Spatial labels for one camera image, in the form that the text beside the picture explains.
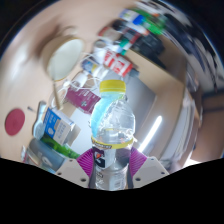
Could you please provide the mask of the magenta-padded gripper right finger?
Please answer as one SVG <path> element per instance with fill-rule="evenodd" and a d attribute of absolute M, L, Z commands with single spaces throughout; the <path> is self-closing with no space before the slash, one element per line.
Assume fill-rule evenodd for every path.
<path fill-rule="evenodd" d="M 129 158 L 128 187 L 140 188 L 168 175 L 160 161 L 147 157 L 137 149 L 131 150 Z"/>

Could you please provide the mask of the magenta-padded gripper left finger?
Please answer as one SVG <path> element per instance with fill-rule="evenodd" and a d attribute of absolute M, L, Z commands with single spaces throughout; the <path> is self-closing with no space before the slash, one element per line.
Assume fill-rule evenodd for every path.
<path fill-rule="evenodd" d="M 56 175 L 79 186 L 88 186 L 94 169 L 94 157 L 91 149 L 77 159 L 67 159 L 56 171 Z"/>

